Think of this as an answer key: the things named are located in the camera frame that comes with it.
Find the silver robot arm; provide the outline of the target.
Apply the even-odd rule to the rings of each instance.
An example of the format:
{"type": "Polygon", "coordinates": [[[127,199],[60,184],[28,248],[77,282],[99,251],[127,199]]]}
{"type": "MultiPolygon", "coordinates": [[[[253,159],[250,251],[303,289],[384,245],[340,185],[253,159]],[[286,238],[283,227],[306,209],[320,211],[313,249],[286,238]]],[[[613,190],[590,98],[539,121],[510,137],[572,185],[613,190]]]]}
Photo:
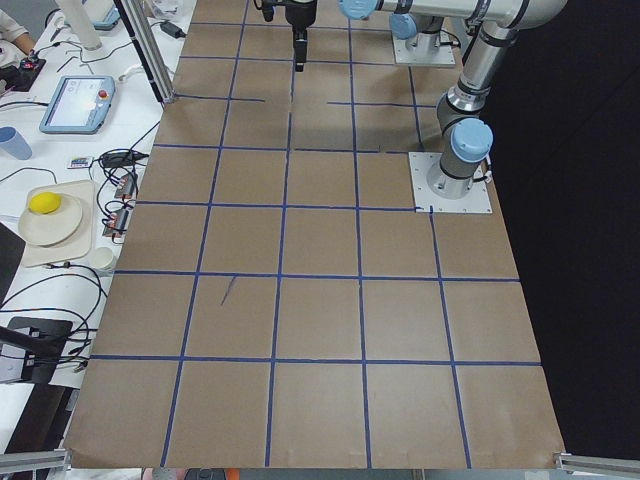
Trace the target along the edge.
{"type": "Polygon", "coordinates": [[[318,85],[294,99],[302,150],[410,153],[415,191],[460,203],[490,179],[480,165],[493,143],[479,115],[520,31],[548,23],[562,1],[341,1],[351,22],[389,12],[394,65],[369,60],[380,33],[348,35],[349,59],[319,67],[318,85]]]}
{"type": "Polygon", "coordinates": [[[393,13],[389,16],[392,35],[404,40],[408,48],[438,49],[444,18],[411,13],[393,13]]]}

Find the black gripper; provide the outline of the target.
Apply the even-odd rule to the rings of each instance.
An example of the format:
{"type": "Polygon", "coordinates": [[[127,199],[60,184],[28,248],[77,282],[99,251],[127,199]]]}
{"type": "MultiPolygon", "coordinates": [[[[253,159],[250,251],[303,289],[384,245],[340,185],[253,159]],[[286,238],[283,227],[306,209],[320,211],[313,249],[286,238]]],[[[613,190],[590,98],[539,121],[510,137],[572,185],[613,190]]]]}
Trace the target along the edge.
{"type": "Polygon", "coordinates": [[[308,32],[317,15],[317,0],[286,0],[285,18],[293,29],[295,71],[303,72],[307,62],[308,32]]]}

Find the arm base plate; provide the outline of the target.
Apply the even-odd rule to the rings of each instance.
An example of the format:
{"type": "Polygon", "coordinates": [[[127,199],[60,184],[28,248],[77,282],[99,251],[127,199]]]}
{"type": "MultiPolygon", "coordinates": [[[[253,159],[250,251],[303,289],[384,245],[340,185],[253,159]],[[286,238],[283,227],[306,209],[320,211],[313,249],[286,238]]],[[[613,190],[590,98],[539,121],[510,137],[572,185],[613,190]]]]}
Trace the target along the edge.
{"type": "Polygon", "coordinates": [[[422,213],[491,214],[481,167],[467,179],[453,179],[441,169],[438,152],[408,154],[415,210],[422,213]]]}
{"type": "Polygon", "coordinates": [[[393,36],[395,62],[400,65],[453,68],[456,60],[453,42],[444,31],[438,34],[419,33],[409,39],[393,36]]]}

